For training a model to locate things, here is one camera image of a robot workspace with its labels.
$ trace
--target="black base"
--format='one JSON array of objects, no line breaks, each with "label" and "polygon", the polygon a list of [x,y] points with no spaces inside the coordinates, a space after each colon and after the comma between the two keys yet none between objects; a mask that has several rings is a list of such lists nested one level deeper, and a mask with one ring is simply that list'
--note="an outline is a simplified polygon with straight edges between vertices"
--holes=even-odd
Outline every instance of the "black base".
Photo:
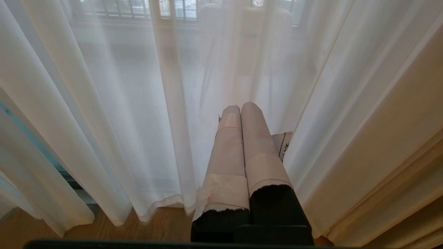
[{"label": "black base", "polygon": [[192,222],[191,242],[233,243],[238,227],[249,223],[246,209],[209,210]]},{"label": "black base", "polygon": [[314,245],[307,226],[244,225],[235,233],[235,243],[257,245]]},{"label": "black base", "polygon": [[251,224],[302,225],[311,232],[311,225],[288,185],[269,185],[255,191],[250,200]]},{"label": "black base", "polygon": [[[28,242],[24,249],[325,249],[325,247],[303,245],[263,245],[263,244],[217,244],[217,243],[174,243],[161,241],[122,241],[122,240],[68,240],[46,239]],[[334,247],[334,249],[353,249]]]}]

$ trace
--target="wooden floor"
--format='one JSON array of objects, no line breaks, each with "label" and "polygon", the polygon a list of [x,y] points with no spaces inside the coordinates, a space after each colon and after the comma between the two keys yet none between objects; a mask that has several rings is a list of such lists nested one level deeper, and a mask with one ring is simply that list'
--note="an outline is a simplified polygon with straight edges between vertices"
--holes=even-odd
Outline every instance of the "wooden floor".
[{"label": "wooden floor", "polygon": [[[113,239],[147,241],[183,241],[190,238],[192,216],[186,216],[183,208],[163,207],[155,211],[149,222],[140,222],[134,210],[126,223],[116,227],[97,206],[90,206],[95,214],[92,224],[76,226],[65,233],[64,238]],[[59,238],[43,220],[14,209],[0,220],[0,248],[19,249],[28,241],[38,238]],[[315,240],[316,245],[331,245],[326,238]]]}]

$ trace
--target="window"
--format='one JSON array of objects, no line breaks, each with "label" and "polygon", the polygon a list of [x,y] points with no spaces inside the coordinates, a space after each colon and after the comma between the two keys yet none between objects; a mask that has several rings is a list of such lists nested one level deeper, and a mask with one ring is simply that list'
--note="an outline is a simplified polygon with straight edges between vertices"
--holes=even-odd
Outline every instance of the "window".
[{"label": "window", "polygon": [[[175,18],[179,21],[195,21],[198,10],[205,4],[222,4],[221,0],[158,0],[160,16],[165,19],[171,17],[173,7]],[[265,0],[249,0],[251,8],[262,8]],[[292,25],[299,26],[306,0],[280,0],[279,7],[292,14]],[[150,19],[151,10],[149,0],[77,0],[73,2],[74,16],[96,15],[109,18]]]}]

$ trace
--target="curtain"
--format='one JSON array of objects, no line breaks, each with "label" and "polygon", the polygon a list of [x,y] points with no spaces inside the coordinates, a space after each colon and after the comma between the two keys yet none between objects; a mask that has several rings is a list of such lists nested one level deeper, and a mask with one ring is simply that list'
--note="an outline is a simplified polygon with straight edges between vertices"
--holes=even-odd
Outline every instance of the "curtain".
[{"label": "curtain", "polygon": [[94,215],[31,140],[5,112],[0,112],[1,197],[35,218],[43,218],[59,235]]},{"label": "curtain", "polygon": [[[191,213],[218,116],[254,101],[271,133],[294,132],[284,165],[314,237],[346,246],[443,243],[443,224],[430,222],[443,195],[441,1],[0,5],[0,101],[116,226],[131,208],[141,221],[175,203]],[[9,139],[1,141],[8,155],[20,140]],[[37,154],[27,146],[22,153]],[[10,161],[0,165],[11,186],[2,187],[0,210],[34,212],[60,235],[91,221],[77,204],[71,211],[84,220],[51,225],[43,212],[71,214],[44,203],[76,196],[55,169],[21,163],[47,177],[48,185],[35,179],[42,193],[50,183],[66,193],[28,195],[25,174],[6,173]],[[420,218],[423,209],[435,212]],[[420,233],[414,220],[423,220]]]}]

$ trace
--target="masking tape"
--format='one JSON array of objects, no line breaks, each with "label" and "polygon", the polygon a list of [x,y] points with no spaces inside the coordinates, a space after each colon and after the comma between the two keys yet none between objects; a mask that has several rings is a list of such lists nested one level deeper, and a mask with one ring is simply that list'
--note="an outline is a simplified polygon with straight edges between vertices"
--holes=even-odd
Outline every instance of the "masking tape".
[{"label": "masking tape", "polygon": [[237,127],[241,130],[241,117],[238,114],[235,113],[229,113],[228,115],[225,115],[221,118],[220,122],[218,123],[217,133],[221,129],[225,127]]},{"label": "masking tape", "polygon": [[226,209],[248,209],[248,181],[244,176],[207,174],[197,195],[193,221],[198,219],[206,206],[219,206],[216,211]]},{"label": "masking tape", "polygon": [[246,178],[248,179],[249,196],[254,191],[268,185],[289,185],[291,181],[277,155],[259,154],[246,163]]}]

